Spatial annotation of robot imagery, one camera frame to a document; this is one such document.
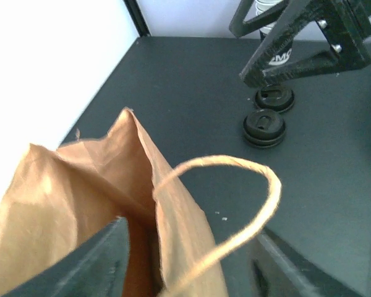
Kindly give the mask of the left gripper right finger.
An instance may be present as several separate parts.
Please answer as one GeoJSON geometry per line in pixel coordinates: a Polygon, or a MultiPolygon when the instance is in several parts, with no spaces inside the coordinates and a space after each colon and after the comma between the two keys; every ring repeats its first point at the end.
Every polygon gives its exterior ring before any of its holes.
{"type": "Polygon", "coordinates": [[[250,241],[250,251],[252,296],[360,296],[268,228],[250,241]]]}

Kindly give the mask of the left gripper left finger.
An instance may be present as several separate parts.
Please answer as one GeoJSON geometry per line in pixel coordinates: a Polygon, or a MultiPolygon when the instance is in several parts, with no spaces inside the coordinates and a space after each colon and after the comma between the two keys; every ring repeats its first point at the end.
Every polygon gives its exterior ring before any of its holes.
{"type": "Polygon", "coordinates": [[[129,254],[128,221],[119,217],[5,296],[122,296],[129,254]]]}

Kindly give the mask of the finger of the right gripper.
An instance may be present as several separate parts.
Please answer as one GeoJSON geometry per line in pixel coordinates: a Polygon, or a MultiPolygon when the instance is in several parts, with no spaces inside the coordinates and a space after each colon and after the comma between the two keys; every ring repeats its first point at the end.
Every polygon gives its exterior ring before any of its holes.
{"type": "Polygon", "coordinates": [[[239,74],[251,88],[337,74],[371,64],[371,1],[281,1],[247,20],[253,1],[241,1],[229,24],[243,37],[273,24],[239,74]]]}

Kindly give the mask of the brown paper bag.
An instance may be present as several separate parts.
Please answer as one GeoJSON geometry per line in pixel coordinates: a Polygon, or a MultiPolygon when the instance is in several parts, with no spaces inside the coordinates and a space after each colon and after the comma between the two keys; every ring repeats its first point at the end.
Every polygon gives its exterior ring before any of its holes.
{"type": "Polygon", "coordinates": [[[0,203],[0,296],[76,250],[119,217],[130,254],[122,296],[226,296],[221,259],[273,216],[281,181],[267,166],[227,155],[170,167],[132,110],[101,139],[51,151],[29,145],[0,203]],[[268,197],[242,230],[216,244],[203,210],[180,181],[196,167],[261,174],[268,197]]]}

